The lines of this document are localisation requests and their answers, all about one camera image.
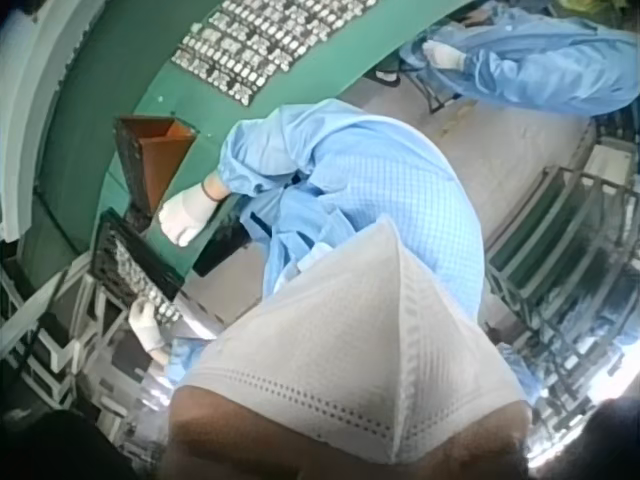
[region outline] white hairnet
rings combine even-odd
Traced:
[[[386,218],[238,320],[184,384],[387,464],[416,461],[524,399],[496,348]]]

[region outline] floor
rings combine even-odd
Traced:
[[[456,171],[487,239],[513,204],[548,165],[574,165],[576,152],[593,131],[587,119],[458,100],[429,115],[422,94],[409,82],[386,88],[361,79],[342,100],[364,110],[402,120],[423,132]],[[195,274],[186,290],[225,323],[231,323],[261,296],[264,258],[243,249],[207,277]],[[511,313],[485,288],[479,321],[501,326]]]

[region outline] worker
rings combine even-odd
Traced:
[[[491,25],[464,28],[479,18]],[[640,94],[635,34],[498,2],[469,19],[429,28],[400,49],[432,90],[584,116],[619,110]]]
[[[526,478],[530,409],[382,216],[229,327],[170,404],[166,478]]]
[[[162,230],[186,246],[231,192],[253,197],[241,221],[266,252],[265,298],[387,214],[403,244],[475,321],[484,276],[480,223],[444,155],[410,126],[338,100],[241,121],[216,171],[162,206]]]

